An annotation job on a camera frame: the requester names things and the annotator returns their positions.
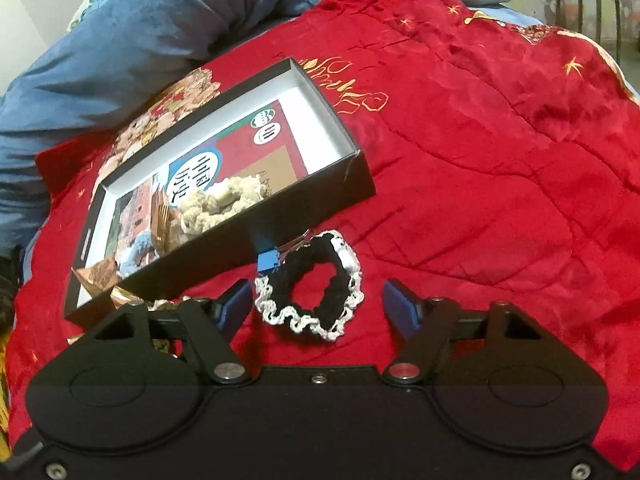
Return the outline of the black white-trimmed scrunchie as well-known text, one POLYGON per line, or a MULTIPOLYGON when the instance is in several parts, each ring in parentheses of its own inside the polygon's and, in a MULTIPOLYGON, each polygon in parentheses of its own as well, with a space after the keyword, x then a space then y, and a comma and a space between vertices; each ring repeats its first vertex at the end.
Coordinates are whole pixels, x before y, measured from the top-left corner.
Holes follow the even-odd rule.
POLYGON ((255 307, 271 326, 334 342, 363 303, 356 252, 335 230, 320 232, 258 266, 255 307))

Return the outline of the blue binder clip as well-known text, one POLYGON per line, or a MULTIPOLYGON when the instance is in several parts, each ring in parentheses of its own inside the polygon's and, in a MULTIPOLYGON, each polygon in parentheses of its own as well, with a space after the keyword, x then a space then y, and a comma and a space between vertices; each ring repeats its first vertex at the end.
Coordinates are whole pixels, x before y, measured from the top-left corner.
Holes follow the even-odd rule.
POLYGON ((313 230, 306 230, 294 240, 262 252, 257 257, 256 271, 258 275, 269 274, 285 262, 286 256, 305 245, 314 236, 313 230))

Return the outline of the colourful printed booklet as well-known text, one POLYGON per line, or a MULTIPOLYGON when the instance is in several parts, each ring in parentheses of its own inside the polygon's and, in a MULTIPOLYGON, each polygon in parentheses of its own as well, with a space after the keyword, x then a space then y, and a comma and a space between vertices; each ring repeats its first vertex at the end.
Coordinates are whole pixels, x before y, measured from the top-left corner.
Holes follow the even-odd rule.
POLYGON ((166 255, 195 238, 179 242, 170 232, 178 203, 186 194, 205 191, 228 177, 255 174, 268 185, 269 196, 307 175, 279 101, 210 136, 120 196, 114 206, 105 257, 114 255, 116 259, 144 231, 152 233, 156 259, 166 255))

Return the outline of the blue plush duvet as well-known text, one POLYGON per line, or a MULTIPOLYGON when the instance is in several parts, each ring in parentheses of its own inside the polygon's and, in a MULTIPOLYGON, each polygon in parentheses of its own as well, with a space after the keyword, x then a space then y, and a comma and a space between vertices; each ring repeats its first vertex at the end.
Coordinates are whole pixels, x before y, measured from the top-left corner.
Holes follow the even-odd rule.
POLYGON ((16 77, 1 99, 1 255, 46 221, 38 153, 119 128, 143 104, 273 11, 309 0, 107 0, 16 77))

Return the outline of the black cardboard box tray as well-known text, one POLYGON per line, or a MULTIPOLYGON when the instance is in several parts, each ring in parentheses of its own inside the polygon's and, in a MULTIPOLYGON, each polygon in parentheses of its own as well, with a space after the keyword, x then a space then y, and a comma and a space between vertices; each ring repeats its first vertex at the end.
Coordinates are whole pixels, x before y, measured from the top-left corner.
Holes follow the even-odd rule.
POLYGON ((326 97, 295 61, 277 62, 108 167, 64 318, 95 326, 118 290, 175 298, 374 192, 362 149, 326 97))

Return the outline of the cream crochet scrunchie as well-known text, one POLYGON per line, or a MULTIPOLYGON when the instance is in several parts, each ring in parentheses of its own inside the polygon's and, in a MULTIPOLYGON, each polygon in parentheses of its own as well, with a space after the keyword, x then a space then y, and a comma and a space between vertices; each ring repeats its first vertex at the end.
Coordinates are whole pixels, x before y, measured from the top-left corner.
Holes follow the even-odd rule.
POLYGON ((269 196, 269 188, 259 174, 228 177, 207 190, 191 191, 178 203, 171 234, 179 242, 219 226, 269 196))

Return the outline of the light blue crochet scrunchie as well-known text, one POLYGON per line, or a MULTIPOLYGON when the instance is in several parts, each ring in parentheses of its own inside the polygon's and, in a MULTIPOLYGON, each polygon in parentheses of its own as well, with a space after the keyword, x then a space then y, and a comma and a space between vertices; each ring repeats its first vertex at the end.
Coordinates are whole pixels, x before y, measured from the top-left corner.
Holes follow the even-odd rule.
POLYGON ((158 257, 150 231, 140 233, 131 246, 123 249, 117 256, 117 273, 121 278, 128 278, 158 257))

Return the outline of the brown triangular snack packet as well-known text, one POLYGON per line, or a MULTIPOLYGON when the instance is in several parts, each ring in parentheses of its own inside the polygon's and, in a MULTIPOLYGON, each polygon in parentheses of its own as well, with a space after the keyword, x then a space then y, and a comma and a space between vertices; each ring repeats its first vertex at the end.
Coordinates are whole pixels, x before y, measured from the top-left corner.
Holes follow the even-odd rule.
MULTIPOLYGON (((127 292, 125 289, 115 286, 111 293, 110 298, 114 307, 119 309, 125 306, 142 306, 146 307, 146 310, 150 312, 168 312, 177 309, 177 305, 169 300, 160 299, 154 301, 146 301, 136 296, 132 292, 127 292)), ((158 339, 154 338, 152 340, 152 344, 155 350, 159 351, 163 354, 173 354, 174 350, 172 350, 172 344, 168 339, 158 339)))
POLYGON ((91 297, 96 297, 117 285, 122 277, 114 255, 111 255, 93 266, 73 269, 75 278, 91 297))

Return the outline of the red printed blanket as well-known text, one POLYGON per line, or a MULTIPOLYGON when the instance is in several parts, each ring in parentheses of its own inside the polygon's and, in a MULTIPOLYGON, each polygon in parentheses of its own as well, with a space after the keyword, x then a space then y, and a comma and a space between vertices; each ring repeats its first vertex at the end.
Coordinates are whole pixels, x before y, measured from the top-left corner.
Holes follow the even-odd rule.
POLYGON ((142 105, 119 128, 48 148, 35 165, 49 211, 17 296, 6 352, 9 434, 24 395, 67 344, 61 310, 100 162, 137 115, 176 107, 196 74, 229 89, 295 58, 366 156, 375 196, 328 221, 357 253, 363 304, 344 338, 253 315, 233 347, 264 364, 385 364, 396 341, 380 295, 399 278, 479 308, 511 300, 605 379, 598 450, 639 458, 639 102, 588 38, 502 24, 460 0, 309 0, 273 11, 142 105))

